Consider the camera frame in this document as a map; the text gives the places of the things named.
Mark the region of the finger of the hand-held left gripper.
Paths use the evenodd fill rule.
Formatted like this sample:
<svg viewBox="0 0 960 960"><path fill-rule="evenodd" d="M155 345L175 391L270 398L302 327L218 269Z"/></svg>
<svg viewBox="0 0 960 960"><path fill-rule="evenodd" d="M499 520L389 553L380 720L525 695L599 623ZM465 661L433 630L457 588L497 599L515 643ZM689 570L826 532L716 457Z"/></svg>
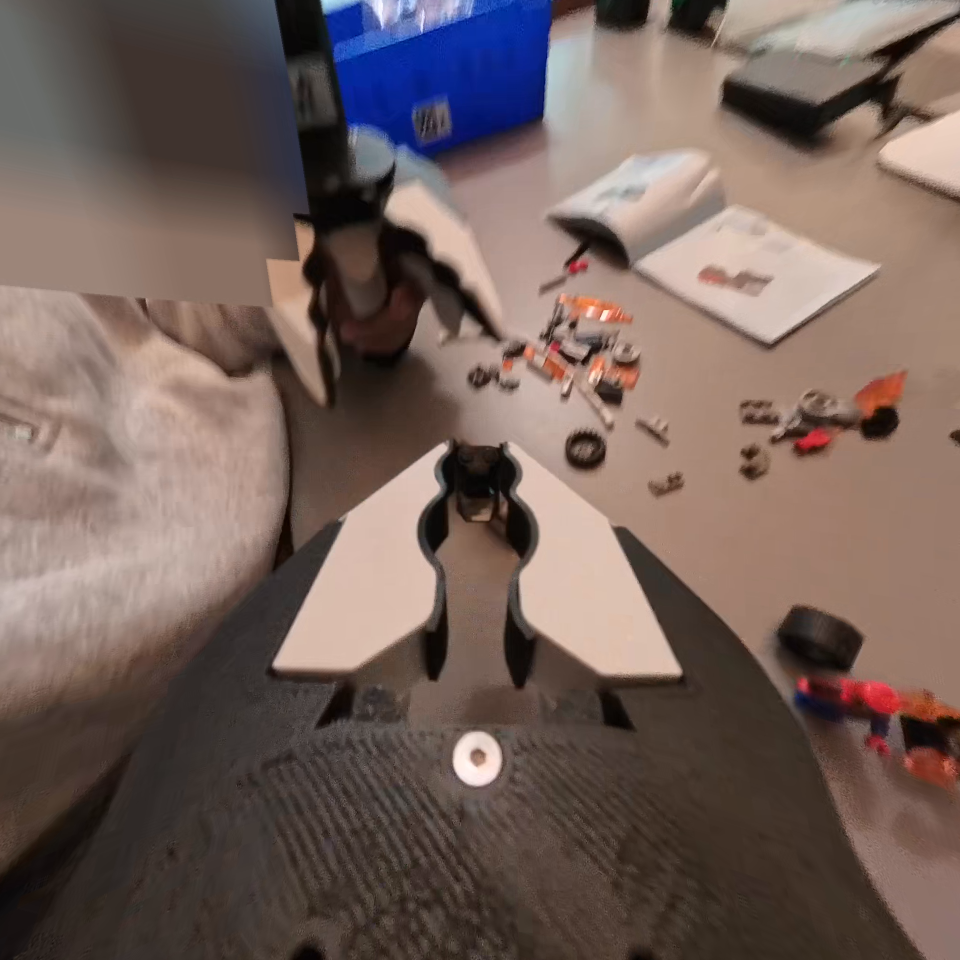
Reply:
<svg viewBox="0 0 960 960"><path fill-rule="evenodd" d="M311 318L311 298L290 298L269 308L273 333L308 396L319 407L336 405L340 351L334 332Z"/></svg>
<svg viewBox="0 0 960 960"><path fill-rule="evenodd" d="M502 308L473 230L424 182L405 182L386 204L382 252L412 283L448 335L469 322L488 339L505 339Z"/></svg>

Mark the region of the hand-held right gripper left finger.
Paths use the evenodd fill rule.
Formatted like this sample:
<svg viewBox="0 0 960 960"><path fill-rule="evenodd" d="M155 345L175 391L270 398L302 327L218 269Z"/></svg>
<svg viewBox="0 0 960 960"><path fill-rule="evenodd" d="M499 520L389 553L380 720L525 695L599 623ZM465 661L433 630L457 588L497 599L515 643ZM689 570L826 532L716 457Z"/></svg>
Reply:
<svg viewBox="0 0 960 960"><path fill-rule="evenodd" d="M345 513L271 663L284 678L416 683L437 673L446 587L428 512L446 504L438 443Z"/></svg>

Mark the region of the black lego brick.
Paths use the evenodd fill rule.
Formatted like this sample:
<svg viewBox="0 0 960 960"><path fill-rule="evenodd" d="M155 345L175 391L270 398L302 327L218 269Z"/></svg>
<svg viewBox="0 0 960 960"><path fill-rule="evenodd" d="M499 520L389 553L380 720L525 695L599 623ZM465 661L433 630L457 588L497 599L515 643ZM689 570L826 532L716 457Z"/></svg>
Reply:
<svg viewBox="0 0 960 960"><path fill-rule="evenodd" d="M461 441L454 445L454 506L464 522L503 526L509 511L507 480L502 446Z"/></svg>

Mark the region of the lego instruction booklet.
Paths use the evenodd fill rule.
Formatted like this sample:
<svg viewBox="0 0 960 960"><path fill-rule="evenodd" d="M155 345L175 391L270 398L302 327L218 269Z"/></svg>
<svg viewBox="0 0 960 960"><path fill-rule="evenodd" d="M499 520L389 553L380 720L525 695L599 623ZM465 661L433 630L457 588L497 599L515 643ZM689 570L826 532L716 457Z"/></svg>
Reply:
<svg viewBox="0 0 960 960"><path fill-rule="evenodd" d="M881 270L879 263L821 246L737 205L631 267L664 292L765 347L783 341Z"/></svg>

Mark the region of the pile of loose lego pieces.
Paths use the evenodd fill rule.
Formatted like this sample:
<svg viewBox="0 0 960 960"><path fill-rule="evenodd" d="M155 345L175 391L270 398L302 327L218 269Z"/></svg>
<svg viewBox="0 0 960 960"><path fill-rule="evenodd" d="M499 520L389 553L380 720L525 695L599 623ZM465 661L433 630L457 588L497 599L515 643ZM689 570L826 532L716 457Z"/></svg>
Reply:
<svg viewBox="0 0 960 960"><path fill-rule="evenodd" d="M534 336L501 334L492 358L473 364L465 380L473 390L519 390L528 373L554 385L563 401L579 397L606 432L640 379L642 349L634 314L613 301L560 294Z"/></svg>

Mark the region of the wide black lego wheel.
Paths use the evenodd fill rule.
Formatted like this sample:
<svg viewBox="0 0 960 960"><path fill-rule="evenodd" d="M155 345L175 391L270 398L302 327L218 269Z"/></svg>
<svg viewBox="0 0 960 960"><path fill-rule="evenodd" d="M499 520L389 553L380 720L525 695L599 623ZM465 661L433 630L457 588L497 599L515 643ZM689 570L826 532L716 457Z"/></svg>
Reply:
<svg viewBox="0 0 960 960"><path fill-rule="evenodd" d="M793 656L839 672L851 670L865 643L864 634L849 621L807 605L791 606L775 635Z"/></svg>

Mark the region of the red blue lego minifigure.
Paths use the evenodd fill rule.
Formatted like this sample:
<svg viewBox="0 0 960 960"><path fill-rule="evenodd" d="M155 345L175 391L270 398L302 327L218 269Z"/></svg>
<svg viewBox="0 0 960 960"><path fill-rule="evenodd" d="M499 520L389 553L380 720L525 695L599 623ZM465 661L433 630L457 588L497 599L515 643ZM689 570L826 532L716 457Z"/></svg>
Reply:
<svg viewBox="0 0 960 960"><path fill-rule="evenodd" d="M847 677L801 677L795 685L794 704L823 721L867 723L866 748L881 757L891 755L890 726L901 698L888 684Z"/></svg>

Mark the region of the grey lego wheel disc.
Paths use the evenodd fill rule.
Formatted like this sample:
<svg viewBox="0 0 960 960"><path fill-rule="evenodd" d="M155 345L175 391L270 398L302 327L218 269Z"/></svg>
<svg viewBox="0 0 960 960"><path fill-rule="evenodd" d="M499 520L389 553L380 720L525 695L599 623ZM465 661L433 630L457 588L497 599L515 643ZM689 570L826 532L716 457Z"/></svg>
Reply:
<svg viewBox="0 0 960 960"><path fill-rule="evenodd" d="M803 429L850 429L857 427L862 419L858 404L853 400L838 397L824 390L808 390L796 404Z"/></svg>

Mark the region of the flame head lego minifigure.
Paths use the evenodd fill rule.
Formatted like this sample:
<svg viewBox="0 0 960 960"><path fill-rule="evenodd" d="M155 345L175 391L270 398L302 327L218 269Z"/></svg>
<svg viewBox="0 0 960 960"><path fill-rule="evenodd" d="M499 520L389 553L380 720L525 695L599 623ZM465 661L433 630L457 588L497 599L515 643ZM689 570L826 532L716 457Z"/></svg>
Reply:
<svg viewBox="0 0 960 960"><path fill-rule="evenodd" d="M898 694L902 765L916 780L955 792L959 781L959 709L930 690Z"/></svg>

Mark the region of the person's left hand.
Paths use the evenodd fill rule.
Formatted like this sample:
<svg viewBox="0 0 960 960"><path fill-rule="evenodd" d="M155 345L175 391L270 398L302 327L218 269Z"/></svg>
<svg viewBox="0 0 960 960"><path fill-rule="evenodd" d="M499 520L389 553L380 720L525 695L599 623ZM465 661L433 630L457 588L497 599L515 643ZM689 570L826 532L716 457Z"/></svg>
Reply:
<svg viewBox="0 0 960 960"><path fill-rule="evenodd" d="M370 366L390 368L400 362L414 338L425 297L410 281L399 282L385 304L367 318L356 318L344 292L333 283L327 311L340 347Z"/></svg>

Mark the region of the clear plastic bag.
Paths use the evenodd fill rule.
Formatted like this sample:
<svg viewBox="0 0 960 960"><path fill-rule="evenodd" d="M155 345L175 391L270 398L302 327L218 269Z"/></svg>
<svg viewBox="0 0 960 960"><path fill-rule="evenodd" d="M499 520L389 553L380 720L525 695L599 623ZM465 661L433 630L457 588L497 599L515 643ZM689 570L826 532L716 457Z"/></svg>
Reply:
<svg viewBox="0 0 960 960"><path fill-rule="evenodd" d="M421 34L470 18L475 1L363 1L365 30Z"/></svg>

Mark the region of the white paper bag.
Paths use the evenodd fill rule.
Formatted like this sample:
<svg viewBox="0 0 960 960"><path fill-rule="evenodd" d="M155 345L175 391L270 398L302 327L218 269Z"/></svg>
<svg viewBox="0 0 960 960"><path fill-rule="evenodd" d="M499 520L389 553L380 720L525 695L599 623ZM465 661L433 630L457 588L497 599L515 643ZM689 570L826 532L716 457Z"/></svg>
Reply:
<svg viewBox="0 0 960 960"><path fill-rule="evenodd" d="M545 220L632 267L726 209L719 167L703 150L633 154L555 203Z"/></svg>

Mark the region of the orange transparent flame piece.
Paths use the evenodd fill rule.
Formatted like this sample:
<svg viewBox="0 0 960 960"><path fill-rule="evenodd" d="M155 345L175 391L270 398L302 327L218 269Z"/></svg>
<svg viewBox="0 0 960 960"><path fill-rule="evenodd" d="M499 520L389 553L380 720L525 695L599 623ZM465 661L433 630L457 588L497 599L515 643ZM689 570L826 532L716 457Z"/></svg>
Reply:
<svg viewBox="0 0 960 960"><path fill-rule="evenodd" d="M901 369L870 380L854 396L854 402L863 419L872 417L882 408L897 408L906 387L907 370Z"/></svg>

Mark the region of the white flat object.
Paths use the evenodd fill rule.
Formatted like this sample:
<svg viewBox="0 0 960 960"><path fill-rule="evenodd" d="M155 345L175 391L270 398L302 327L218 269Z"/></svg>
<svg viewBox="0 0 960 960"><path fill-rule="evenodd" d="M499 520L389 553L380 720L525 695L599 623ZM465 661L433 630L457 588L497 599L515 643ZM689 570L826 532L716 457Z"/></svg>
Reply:
<svg viewBox="0 0 960 960"><path fill-rule="evenodd" d="M714 43L749 54L864 59L958 18L954 1L729 1Z"/></svg>

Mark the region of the white tablet stand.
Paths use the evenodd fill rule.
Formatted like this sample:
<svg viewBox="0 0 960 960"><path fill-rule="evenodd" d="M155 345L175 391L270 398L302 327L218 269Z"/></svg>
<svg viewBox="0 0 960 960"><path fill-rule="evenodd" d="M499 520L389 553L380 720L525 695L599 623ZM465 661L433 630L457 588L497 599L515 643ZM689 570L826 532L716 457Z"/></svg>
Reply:
<svg viewBox="0 0 960 960"><path fill-rule="evenodd" d="M885 173L944 197L959 200L959 111L912 126L878 152Z"/></svg>

